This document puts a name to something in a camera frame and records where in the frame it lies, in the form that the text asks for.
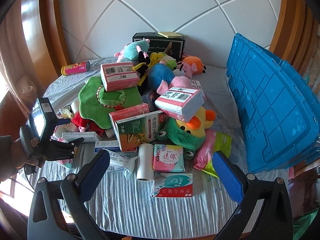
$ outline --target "red cloth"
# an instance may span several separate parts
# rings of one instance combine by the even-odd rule
[[[102,136],[104,133],[104,130],[100,128],[94,121],[82,118],[79,112],[76,113],[71,122],[73,122],[77,127],[87,127],[87,124],[89,124],[88,132],[96,132],[99,136]]]

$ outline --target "yellow notebook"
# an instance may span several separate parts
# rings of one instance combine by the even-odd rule
[[[180,37],[182,37],[181,34],[174,33],[174,32],[158,32],[158,34],[161,36],[164,36],[166,38],[180,38]]]

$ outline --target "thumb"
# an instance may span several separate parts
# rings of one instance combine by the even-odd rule
[[[30,164],[30,165],[33,165],[33,166],[38,166],[39,161],[38,161],[38,159],[33,159],[33,160],[30,160],[30,161],[27,160],[26,163]]]

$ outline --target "human hand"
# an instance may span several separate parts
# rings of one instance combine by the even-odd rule
[[[17,139],[15,142],[10,144],[10,155],[12,164],[15,168],[20,169],[22,168],[25,163],[33,165],[33,166],[39,166],[40,168],[44,165],[44,159],[34,159],[29,161],[21,144],[20,138]]]

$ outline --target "green plush hat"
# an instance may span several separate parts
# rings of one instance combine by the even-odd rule
[[[175,145],[183,147],[183,156],[187,160],[193,159],[195,152],[204,143],[204,137],[196,137],[181,130],[175,119],[169,118],[164,128],[157,133],[157,139],[160,141],[170,139]]]
[[[109,113],[141,104],[137,87],[105,92],[101,77],[91,77],[79,92],[80,115],[100,128],[112,127]]]

